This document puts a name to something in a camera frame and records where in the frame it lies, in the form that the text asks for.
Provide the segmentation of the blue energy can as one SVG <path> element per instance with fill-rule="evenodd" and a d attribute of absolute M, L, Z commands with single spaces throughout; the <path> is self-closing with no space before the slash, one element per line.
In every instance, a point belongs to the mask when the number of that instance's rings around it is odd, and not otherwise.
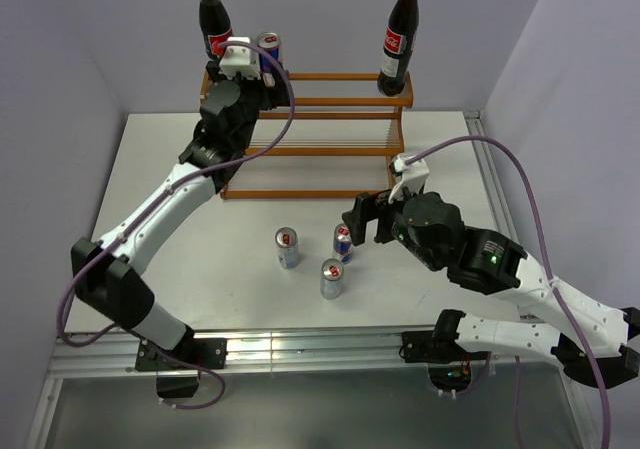
<path fill-rule="evenodd" d="M 282 64 L 281 59 L 281 38 L 275 32 L 263 32 L 256 38 L 256 45 L 269 54 L 279 65 Z M 264 76 L 273 76 L 276 72 L 274 65 L 268 58 L 259 55 L 261 71 Z"/>

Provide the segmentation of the cola glass bottle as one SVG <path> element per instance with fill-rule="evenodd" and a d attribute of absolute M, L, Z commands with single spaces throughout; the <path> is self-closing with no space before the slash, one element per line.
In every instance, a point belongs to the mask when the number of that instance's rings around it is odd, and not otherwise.
<path fill-rule="evenodd" d="M 219 58 L 219 45 L 233 36 L 230 17 L 221 0 L 199 1 L 199 26 L 207 56 L 211 60 Z"/>
<path fill-rule="evenodd" d="M 399 95 L 405 86 L 419 27 L 418 0 L 397 0 L 388 19 L 378 90 L 385 96 Z"/>

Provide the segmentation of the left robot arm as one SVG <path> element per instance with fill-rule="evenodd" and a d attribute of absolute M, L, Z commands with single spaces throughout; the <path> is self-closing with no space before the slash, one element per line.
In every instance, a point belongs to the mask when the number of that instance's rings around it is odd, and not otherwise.
<path fill-rule="evenodd" d="M 172 368 L 197 360 L 193 329 L 162 307 L 142 275 L 159 249 L 201 205 L 218 195 L 242 164 L 263 111 L 295 108 L 288 72 L 275 64 L 274 83 L 261 74 L 217 70 L 201 106 L 193 138 L 164 182 L 124 222 L 95 241 L 79 239 L 71 249 L 73 278 L 57 314 L 58 336 L 75 298 L 158 349 Z"/>

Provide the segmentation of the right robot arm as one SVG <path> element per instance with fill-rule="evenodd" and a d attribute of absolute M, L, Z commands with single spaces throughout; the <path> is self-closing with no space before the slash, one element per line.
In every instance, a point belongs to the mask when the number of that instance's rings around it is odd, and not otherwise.
<path fill-rule="evenodd" d="M 363 193 L 342 216 L 352 242 L 377 224 L 375 242 L 396 241 L 433 272 L 463 289 L 507 302 L 533 315 L 509 322 L 443 310 L 433 329 L 402 335 L 408 363 L 447 364 L 490 353 L 536 359 L 589 387 L 614 388 L 639 375 L 639 354 L 629 340 L 639 334 L 639 311 L 600 303 L 566 282 L 548 281 L 543 266 L 505 235 L 466 225 L 457 206 L 439 194 L 391 201 L 388 192 Z"/>

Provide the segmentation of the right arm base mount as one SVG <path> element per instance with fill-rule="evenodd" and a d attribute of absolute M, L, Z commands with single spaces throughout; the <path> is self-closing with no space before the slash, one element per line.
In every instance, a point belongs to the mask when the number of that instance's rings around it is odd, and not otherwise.
<path fill-rule="evenodd" d="M 401 334 L 399 357 L 409 364 L 428 366 L 428 381 L 437 393 L 457 394 L 468 389 L 473 376 L 471 356 L 456 344 L 437 341 L 433 332 L 405 331 Z"/>

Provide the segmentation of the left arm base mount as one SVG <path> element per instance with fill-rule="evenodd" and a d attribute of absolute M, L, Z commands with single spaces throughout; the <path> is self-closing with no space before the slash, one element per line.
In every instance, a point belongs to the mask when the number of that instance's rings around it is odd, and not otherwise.
<path fill-rule="evenodd" d="M 185 351 L 160 349 L 151 342 L 139 344 L 134 370 L 156 374 L 156 393 L 162 399 L 191 399 L 205 371 L 225 367 L 225 338 L 196 338 Z"/>

